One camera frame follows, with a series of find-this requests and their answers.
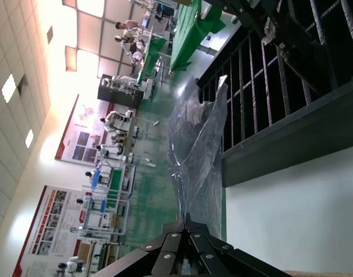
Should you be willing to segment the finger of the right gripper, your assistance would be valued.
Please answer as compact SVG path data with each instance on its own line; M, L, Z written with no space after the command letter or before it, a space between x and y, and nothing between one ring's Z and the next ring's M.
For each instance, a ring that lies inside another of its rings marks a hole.
M270 18L274 22L282 20L278 11L281 1L248 1L247 14L252 22L261 22L262 16Z

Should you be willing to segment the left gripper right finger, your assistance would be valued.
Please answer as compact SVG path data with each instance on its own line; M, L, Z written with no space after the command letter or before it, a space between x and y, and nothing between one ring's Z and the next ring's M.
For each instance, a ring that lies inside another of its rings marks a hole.
M206 271L220 276L285 276L286 273L268 263L212 236L206 224L194 222L186 214L186 231L198 261Z

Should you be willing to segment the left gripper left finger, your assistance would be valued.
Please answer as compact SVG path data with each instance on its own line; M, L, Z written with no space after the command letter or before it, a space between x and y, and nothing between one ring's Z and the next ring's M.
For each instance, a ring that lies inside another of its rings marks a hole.
M180 215L176 221L162 226L162 233L140 248L126 254L95 273L95 276L153 276L172 274L184 222Z

